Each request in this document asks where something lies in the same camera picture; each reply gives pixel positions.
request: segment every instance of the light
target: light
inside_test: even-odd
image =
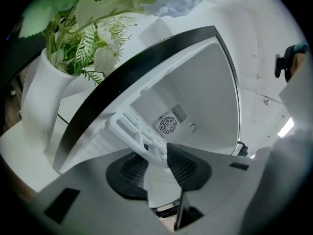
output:
[[[294,123],[292,121],[292,118],[289,118],[285,126],[280,130],[280,132],[277,133],[277,135],[283,138],[288,133],[288,131],[291,130],[293,126],[294,126]]]

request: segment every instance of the fern leaf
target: fern leaf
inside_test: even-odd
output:
[[[91,55],[93,54],[95,47],[94,46],[95,32],[96,28],[93,24],[86,27],[84,30],[84,37],[78,45],[75,56],[75,61],[80,66],[85,65],[90,59]]]

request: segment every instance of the black frame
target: black frame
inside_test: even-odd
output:
[[[87,130],[91,123],[107,108],[121,93],[129,88],[138,79],[162,63],[169,57],[180,52],[181,50],[199,43],[203,40],[217,37],[221,43],[227,59],[230,63],[232,74],[236,83],[236,94],[238,97],[238,119],[239,130],[238,139],[240,139],[241,127],[241,109],[240,109],[240,92],[236,70],[228,49],[218,33],[215,26],[206,26],[202,28],[192,29],[172,37],[169,37],[137,54],[129,59],[112,74],[110,74],[100,85],[98,85],[92,93],[86,98],[80,108],[77,110],[72,120],[69,122],[59,147],[57,149],[53,169],[60,172],[68,154],[74,147],[81,135]],[[102,97],[103,92],[110,92],[105,98]]]

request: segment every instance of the black rectangular slot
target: black rectangular slot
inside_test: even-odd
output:
[[[249,166],[241,163],[233,162],[229,166],[240,169],[240,170],[248,170]]]
[[[45,210],[45,215],[61,224],[69,208],[77,198],[80,190],[66,188]]]

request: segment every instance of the vent slot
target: vent slot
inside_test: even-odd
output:
[[[171,111],[180,123],[182,123],[187,117],[187,114],[180,104],[175,105]]]
[[[152,125],[152,128],[153,128],[161,137],[164,138],[164,135],[163,135],[158,129],[156,129],[154,125]]]
[[[174,117],[165,117],[160,123],[160,131],[164,134],[170,134],[175,131],[177,121]]]

